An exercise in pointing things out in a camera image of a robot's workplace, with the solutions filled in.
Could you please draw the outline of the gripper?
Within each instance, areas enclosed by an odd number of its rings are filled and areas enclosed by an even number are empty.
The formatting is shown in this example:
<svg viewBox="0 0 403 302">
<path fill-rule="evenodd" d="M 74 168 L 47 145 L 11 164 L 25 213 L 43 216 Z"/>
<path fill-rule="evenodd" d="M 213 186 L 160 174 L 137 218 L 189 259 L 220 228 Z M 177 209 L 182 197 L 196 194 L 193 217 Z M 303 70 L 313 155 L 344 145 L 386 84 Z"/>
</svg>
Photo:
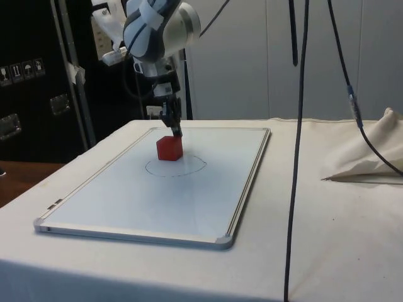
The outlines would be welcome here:
<svg viewBox="0 0 403 302">
<path fill-rule="evenodd" d="M 164 98 L 175 95 L 181 90 L 177 74 L 166 74 L 155 78 L 152 89 L 155 98 Z M 160 118 L 166 127 L 170 128 L 174 137 L 182 137 L 181 129 L 181 98 L 173 98 L 172 104 L 164 104 L 160 112 Z"/>
</svg>

